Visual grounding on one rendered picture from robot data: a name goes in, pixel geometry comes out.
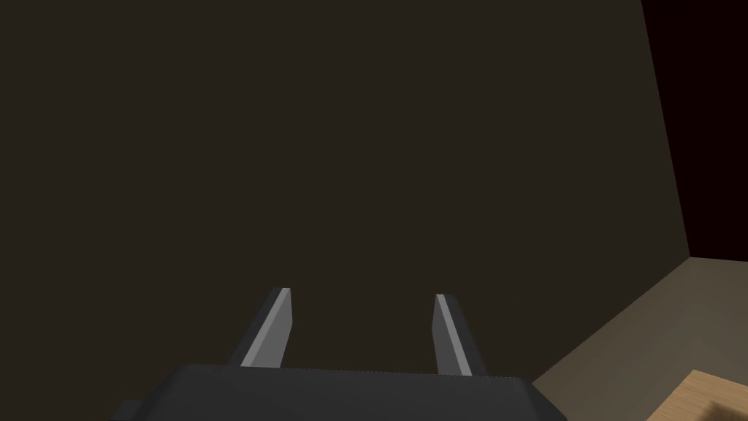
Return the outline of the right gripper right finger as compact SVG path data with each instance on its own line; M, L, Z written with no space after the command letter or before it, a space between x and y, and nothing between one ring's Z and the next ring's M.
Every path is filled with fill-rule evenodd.
M454 295L436 294L432 340L438 374L487 376L484 359Z

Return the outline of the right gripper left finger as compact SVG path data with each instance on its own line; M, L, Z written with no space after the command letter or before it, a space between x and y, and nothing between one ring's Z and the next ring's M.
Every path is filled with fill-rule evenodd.
M277 287L255 313L229 358L230 365L279 368L292 329L291 290Z

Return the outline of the light wooden table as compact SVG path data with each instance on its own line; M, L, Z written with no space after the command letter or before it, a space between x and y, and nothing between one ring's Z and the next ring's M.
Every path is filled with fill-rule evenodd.
M748 421L748 386L693 370L646 421Z

